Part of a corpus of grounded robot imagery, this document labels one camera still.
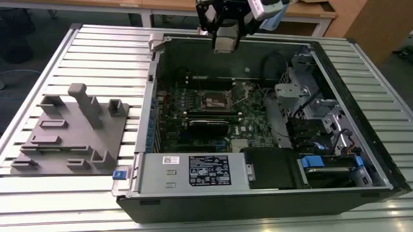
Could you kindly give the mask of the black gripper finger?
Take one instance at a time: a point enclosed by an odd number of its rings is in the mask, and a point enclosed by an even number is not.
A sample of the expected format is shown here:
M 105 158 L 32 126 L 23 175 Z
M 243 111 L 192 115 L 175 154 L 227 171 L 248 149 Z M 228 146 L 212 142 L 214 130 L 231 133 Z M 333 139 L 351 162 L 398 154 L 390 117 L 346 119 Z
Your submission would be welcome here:
M 240 35 L 242 35 L 242 29 L 240 29 L 242 23 L 238 20 L 236 22 L 236 39 L 235 39 L 235 44 L 234 44 L 234 51 L 238 50 L 238 46 L 239 46 L 239 40 L 240 40 Z
M 214 51 L 224 51 L 226 50 L 226 35 L 223 29 L 223 21 L 216 20 L 211 26 L 211 34 L 212 34 L 212 47 Z

